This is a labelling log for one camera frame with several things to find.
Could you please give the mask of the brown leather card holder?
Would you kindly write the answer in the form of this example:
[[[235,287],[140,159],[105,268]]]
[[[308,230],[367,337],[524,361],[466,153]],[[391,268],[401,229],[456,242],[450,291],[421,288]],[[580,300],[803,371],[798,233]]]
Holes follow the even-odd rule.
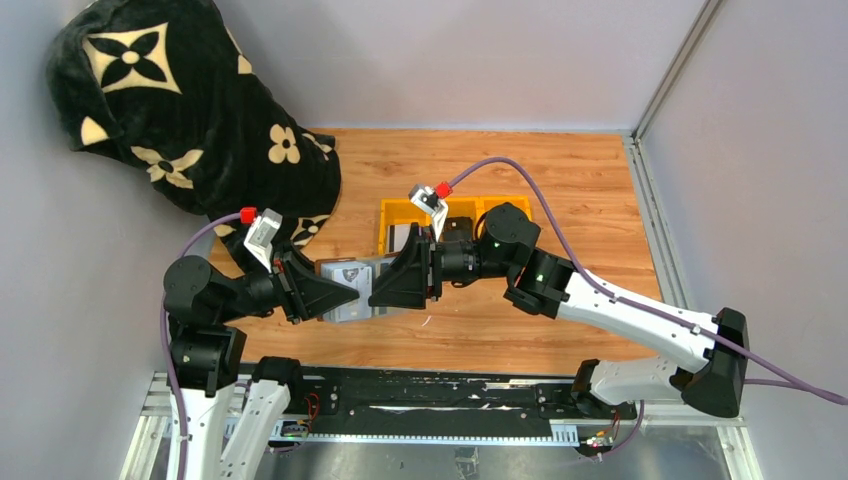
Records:
[[[377,277],[393,261],[390,256],[333,259],[318,265],[320,276],[342,287],[344,302],[323,313],[324,322],[343,324],[397,315],[397,307],[372,306],[369,299]]]

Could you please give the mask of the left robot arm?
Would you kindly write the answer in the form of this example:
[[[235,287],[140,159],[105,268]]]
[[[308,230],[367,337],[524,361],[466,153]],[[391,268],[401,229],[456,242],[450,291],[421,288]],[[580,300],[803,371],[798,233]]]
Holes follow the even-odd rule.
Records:
[[[163,286],[175,426],[167,476],[252,479],[279,418],[304,401],[304,378],[296,359],[262,358],[235,429],[226,437],[247,340],[232,321],[268,317],[280,309],[298,324],[360,294],[319,276],[313,263],[294,251],[276,254],[269,267],[237,278],[222,274],[203,257],[184,256],[169,267]]]

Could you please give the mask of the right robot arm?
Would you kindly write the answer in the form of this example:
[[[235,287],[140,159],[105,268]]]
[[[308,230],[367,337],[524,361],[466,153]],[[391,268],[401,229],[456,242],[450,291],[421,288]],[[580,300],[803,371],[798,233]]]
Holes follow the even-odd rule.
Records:
[[[571,320],[640,343],[657,357],[580,364],[570,395],[585,413],[636,401],[680,401],[719,418],[739,415],[748,344],[745,316],[680,309],[620,288],[566,258],[537,247],[540,227],[524,211],[501,203],[483,216],[473,240],[438,242],[412,227],[399,254],[380,273],[372,307],[423,309],[450,283],[465,287],[502,278],[504,297],[529,315]]]

